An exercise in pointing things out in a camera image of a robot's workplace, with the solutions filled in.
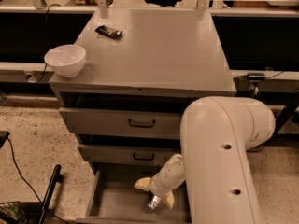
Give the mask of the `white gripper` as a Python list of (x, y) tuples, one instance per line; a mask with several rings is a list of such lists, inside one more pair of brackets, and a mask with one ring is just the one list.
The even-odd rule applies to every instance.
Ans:
[(173, 155), (153, 176), (138, 179), (134, 187), (144, 191), (150, 191), (154, 196), (160, 198), (168, 209), (174, 206), (174, 195), (172, 191), (177, 189), (185, 181), (183, 159), (180, 154)]

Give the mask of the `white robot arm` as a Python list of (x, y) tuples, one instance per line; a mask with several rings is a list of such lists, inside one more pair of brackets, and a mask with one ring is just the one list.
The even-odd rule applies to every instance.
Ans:
[(172, 208), (172, 190), (185, 184), (192, 224), (263, 224), (246, 151), (269, 140), (274, 130), (271, 109), (258, 100), (198, 99), (181, 118), (181, 152), (135, 187), (153, 194), (149, 208), (159, 203)]

